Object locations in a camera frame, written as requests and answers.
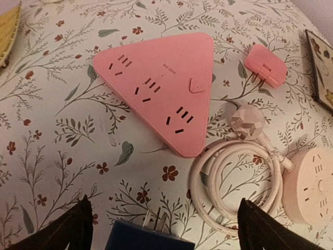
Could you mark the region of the pink power strip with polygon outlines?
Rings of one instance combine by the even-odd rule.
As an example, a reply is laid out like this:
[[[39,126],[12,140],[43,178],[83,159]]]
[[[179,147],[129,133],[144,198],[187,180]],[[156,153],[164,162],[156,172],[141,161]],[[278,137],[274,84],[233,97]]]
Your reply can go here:
[[[169,148],[197,157],[206,143],[214,42],[187,33],[99,52],[95,72]]]

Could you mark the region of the round pink socket hub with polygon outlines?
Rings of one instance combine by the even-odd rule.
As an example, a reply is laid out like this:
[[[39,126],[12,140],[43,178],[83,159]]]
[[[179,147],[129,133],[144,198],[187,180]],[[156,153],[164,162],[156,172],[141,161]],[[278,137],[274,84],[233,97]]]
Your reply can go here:
[[[332,149],[315,147],[291,158],[283,176],[283,207],[298,224],[327,226],[332,219]]]

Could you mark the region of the small pink plug adapter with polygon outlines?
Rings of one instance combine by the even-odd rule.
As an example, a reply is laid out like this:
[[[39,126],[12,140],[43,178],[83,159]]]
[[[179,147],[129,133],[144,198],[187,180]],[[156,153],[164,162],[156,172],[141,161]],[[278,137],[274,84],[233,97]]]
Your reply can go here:
[[[286,80],[286,63],[263,45],[254,44],[244,63],[247,69],[274,89]]]

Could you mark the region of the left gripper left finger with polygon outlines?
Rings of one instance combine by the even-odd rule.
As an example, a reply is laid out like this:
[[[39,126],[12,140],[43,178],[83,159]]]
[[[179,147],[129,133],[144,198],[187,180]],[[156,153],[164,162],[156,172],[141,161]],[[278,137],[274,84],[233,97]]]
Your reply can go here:
[[[85,195],[47,227],[10,246],[10,249],[91,249],[92,206]]]

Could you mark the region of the dark blue cube adapter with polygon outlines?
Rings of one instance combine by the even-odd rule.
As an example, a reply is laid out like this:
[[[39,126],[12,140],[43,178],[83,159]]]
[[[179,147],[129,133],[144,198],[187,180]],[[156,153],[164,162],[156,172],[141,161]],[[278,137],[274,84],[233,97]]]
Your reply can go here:
[[[148,210],[141,226],[125,220],[113,224],[105,249],[194,249],[195,243],[163,232],[167,214],[155,216],[152,228],[148,226],[152,210]]]

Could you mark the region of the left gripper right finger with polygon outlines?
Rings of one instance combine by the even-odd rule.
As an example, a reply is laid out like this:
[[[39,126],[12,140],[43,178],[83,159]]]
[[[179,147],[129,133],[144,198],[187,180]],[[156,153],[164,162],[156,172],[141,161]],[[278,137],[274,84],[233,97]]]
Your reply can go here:
[[[243,198],[237,213],[241,249],[317,249],[317,245],[288,230],[255,203]]]

